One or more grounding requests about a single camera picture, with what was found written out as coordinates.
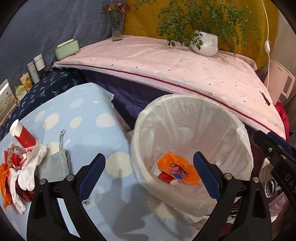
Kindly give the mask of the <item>dark red velvet scrunchie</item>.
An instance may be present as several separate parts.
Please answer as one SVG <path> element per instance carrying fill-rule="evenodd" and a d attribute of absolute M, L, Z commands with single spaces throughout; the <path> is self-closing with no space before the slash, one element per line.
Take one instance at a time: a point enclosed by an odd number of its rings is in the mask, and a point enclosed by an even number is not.
<path fill-rule="evenodd" d="M 33 200 L 38 183 L 39 183 L 39 179 L 37 176 L 35 176 L 35 187 L 32 191 L 29 191 L 29 190 L 22 190 L 18 182 L 16 182 L 16 193 L 20 198 L 22 198 L 22 200 L 26 202 L 31 202 Z"/>

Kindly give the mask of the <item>grey drawstring pouch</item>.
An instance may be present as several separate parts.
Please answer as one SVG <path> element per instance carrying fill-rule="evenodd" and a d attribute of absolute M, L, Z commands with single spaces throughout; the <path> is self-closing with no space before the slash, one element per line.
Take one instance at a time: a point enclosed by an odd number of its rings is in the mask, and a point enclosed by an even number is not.
<path fill-rule="evenodd" d="M 36 173 L 39 179 L 46 179 L 49 182 L 62 181 L 72 174 L 70 152 L 63 147 L 65 133 L 65 129 L 60 131 L 58 152 L 50 154 L 37 166 Z"/>

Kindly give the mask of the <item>orange plastic wrapper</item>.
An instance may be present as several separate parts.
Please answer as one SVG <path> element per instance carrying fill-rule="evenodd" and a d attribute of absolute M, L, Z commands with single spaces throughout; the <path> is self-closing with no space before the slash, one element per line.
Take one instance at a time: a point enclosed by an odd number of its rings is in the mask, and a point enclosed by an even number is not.
<path fill-rule="evenodd" d="M 200 183 L 200 177 L 195 167 L 185 158 L 172 152 L 161 157 L 157 161 L 157 167 L 160 171 L 157 177 L 170 185 L 176 185 L 178 182 L 190 185 L 199 185 Z"/>

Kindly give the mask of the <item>white lined trash bin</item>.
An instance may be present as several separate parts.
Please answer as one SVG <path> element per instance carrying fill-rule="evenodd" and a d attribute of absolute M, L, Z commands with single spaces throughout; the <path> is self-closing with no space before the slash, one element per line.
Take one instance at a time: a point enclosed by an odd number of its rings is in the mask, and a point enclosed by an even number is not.
<path fill-rule="evenodd" d="M 193 216 L 210 214 L 215 199 L 203 183 L 160 180 L 157 161 L 172 152 L 192 162 L 198 151 L 223 173 L 240 180 L 251 176 L 253 156 L 247 130 L 224 106 L 198 95 L 170 94 L 139 113 L 130 158 L 139 184 L 169 206 Z"/>

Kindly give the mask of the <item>orange wrapper on table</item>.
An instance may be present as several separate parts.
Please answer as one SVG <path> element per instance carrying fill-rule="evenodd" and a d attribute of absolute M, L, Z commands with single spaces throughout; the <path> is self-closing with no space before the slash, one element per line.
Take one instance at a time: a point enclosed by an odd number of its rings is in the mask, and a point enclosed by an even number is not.
<path fill-rule="evenodd" d="M 7 208 L 13 204 L 13 199 L 9 189 L 9 166 L 7 163 L 2 163 L 0 166 L 0 178 L 1 178 L 1 194 L 3 198 L 3 207 Z"/>

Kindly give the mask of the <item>black hair clip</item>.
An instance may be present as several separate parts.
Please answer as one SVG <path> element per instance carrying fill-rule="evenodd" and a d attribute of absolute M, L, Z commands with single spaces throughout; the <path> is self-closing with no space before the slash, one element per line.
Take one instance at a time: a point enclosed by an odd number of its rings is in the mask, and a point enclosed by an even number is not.
<path fill-rule="evenodd" d="M 267 104 L 268 106 L 270 106 L 270 102 L 269 102 L 269 100 L 267 99 L 267 97 L 264 95 L 264 93 L 261 92 L 261 91 L 259 91 L 259 92 L 261 93 L 261 95 L 262 95 L 264 101 L 266 102 L 266 104 Z"/>

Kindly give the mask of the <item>red gift box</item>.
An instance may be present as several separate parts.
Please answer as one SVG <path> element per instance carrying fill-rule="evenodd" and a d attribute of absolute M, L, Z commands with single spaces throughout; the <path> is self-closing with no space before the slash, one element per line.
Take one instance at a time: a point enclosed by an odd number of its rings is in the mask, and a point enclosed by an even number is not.
<path fill-rule="evenodd" d="M 15 168 L 15 169 L 21 168 L 22 155 L 4 151 L 4 161 L 11 168 Z"/>

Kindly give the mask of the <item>light blue dotted cloth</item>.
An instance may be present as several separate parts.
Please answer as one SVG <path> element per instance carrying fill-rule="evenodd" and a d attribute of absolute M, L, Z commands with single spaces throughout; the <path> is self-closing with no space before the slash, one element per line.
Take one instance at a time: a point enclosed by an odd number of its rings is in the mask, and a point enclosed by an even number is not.
<path fill-rule="evenodd" d="M 73 173 L 102 153 L 106 168 L 83 205 L 107 240 L 192 240 L 187 221 L 137 182 L 130 144 L 118 122 L 112 96 L 94 83 L 78 85 L 42 104 L 21 123 L 49 153 L 70 153 Z"/>

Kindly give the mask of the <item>mustard yellow cloth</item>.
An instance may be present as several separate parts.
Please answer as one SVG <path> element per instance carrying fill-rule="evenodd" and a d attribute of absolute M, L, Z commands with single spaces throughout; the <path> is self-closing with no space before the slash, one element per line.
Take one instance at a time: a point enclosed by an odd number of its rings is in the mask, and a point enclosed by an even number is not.
<path fill-rule="evenodd" d="M 214 34 L 221 50 L 247 56 L 258 69 L 268 62 L 264 42 L 271 18 L 271 40 L 278 31 L 278 10 L 269 1 L 130 1 L 126 35 L 190 45 L 195 31 Z"/>

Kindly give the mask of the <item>white cardboard box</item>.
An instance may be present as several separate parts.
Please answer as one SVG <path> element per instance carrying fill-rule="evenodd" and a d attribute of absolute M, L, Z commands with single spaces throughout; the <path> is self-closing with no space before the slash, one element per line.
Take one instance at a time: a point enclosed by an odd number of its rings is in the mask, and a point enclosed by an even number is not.
<path fill-rule="evenodd" d="M 1 84 L 1 90 L 0 90 L 0 121 L 1 126 L 6 121 L 7 117 L 10 115 L 10 113 L 13 111 L 13 109 L 16 107 L 16 98 L 9 86 L 9 82 L 6 79 Z"/>

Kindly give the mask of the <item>green white small packet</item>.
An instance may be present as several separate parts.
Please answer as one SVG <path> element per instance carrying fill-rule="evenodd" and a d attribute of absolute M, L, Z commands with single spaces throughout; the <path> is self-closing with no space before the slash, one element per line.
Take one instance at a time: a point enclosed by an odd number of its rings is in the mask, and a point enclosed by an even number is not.
<path fill-rule="evenodd" d="M 23 85 L 18 85 L 15 87 L 15 95 L 18 101 L 21 101 L 26 94 L 27 91 Z"/>

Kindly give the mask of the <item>pink sheet covered table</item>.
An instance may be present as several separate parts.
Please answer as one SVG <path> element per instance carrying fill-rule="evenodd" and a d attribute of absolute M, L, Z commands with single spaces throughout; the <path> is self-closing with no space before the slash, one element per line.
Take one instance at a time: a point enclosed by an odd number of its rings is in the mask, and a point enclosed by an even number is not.
<path fill-rule="evenodd" d="M 165 40 L 125 36 L 118 42 L 107 39 L 83 47 L 54 67 L 96 71 L 170 93 L 198 94 L 225 106 L 255 130 L 285 137 L 255 62 L 239 54 L 220 51 L 205 57 L 181 45 L 170 47 Z"/>

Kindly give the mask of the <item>white pot green plant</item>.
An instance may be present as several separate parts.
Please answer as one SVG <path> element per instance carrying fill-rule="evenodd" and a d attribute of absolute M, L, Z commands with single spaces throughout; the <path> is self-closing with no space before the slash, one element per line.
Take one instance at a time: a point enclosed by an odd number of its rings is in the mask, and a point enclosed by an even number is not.
<path fill-rule="evenodd" d="M 168 45 L 201 50 L 207 34 L 232 53 L 261 43 L 251 8 L 238 1 L 168 1 L 157 13 L 157 35 Z"/>

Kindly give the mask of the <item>navy floral cloth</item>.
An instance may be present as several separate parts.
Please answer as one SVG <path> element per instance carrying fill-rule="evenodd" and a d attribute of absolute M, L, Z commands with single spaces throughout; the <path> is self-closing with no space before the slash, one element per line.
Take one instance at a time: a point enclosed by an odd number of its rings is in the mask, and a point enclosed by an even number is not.
<path fill-rule="evenodd" d="M 47 72 L 47 76 L 35 84 L 25 97 L 18 102 L 12 113 L 1 127 L 1 138 L 9 133 L 11 124 L 21 120 L 40 105 L 62 94 L 70 88 L 85 84 L 86 79 L 81 70 L 74 68 L 53 68 Z"/>

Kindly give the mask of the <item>orange patterned small box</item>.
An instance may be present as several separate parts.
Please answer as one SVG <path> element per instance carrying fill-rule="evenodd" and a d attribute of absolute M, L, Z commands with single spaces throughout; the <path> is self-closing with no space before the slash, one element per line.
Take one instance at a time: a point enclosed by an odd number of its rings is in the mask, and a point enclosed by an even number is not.
<path fill-rule="evenodd" d="M 33 84 L 31 82 L 31 78 L 30 78 L 30 75 L 29 75 L 28 72 L 24 73 L 22 75 L 22 77 L 20 78 L 20 81 L 21 81 L 21 83 L 24 86 L 26 91 L 30 91 L 30 89 L 33 87 Z"/>

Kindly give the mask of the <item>white cylindrical jar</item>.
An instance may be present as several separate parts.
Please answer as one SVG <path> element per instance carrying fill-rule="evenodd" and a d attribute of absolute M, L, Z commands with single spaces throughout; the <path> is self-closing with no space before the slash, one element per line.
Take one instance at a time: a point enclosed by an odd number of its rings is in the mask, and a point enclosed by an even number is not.
<path fill-rule="evenodd" d="M 38 72 L 42 71 L 45 68 L 44 58 L 42 54 L 34 57 L 33 61 Z"/>

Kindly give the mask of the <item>mint green tissue box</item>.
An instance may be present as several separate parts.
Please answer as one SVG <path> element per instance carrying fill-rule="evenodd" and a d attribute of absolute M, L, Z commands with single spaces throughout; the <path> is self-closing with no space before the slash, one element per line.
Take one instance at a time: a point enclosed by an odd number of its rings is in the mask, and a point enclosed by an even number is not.
<path fill-rule="evenodd" d="M 71 56 L 79 51 L 79 43 L 77 39 L 70 39 L 62 44 L 58 45 L 55 49 L 55 55 L 57 60 L 62 60 L 68 56 Z"/>

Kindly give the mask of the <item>blue grey blanket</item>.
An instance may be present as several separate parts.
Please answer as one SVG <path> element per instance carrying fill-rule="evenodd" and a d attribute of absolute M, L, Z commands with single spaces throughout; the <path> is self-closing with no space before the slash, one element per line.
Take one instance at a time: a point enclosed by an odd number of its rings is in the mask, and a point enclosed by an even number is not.
<path fill-rule="evenodd" d="M 1 81 L 15 86 L 29 64 L 42 54 L 46 67 L 54 50 L 70 39 L 84 47 L 111 37 L 106 1 L 27 1 L 1 36 Z"/>

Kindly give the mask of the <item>glass vase pink flowers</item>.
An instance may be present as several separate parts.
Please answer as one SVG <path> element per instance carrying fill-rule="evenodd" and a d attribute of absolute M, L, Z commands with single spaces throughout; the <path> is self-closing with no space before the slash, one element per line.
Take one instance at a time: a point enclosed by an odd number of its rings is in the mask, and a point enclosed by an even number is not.
<path fill-rule="evenodd" d="M 105 3 L 103 10 L 109 15 L 112 28 L 112 41 L 123 40 L 122 30 L 125 21 L 125 13 L 130 9 L 127 1 Z"/>

